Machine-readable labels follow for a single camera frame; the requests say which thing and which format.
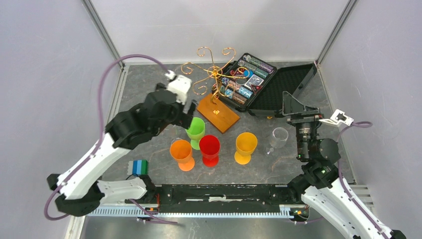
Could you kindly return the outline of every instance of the white wall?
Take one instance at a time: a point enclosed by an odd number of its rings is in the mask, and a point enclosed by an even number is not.
[[[79,0],[2,1],[0,32],[0,238],[63,238],[68,219],[43,216],[46,178],[96,141],[97,85],[113,59]]]
[[[233,47],[263,60],[315,60],[347,0],[92,0],[121,55],[210,62]],[[140,59],[129,61],[140,62]]]
[[[380,219],[421,238],[422,2],[359,1],[322,63],[334,108],[370,129],[343,140]]]

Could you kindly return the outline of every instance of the transparent glass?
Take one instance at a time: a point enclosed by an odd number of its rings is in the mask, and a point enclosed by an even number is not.
[[[286,145],[287,138],[289,138],[289,133],[285,128],[275,128],[271,135],[268,137],[268,146],[265,148],[265,154],[267,156],[272,155],[275,149]]]

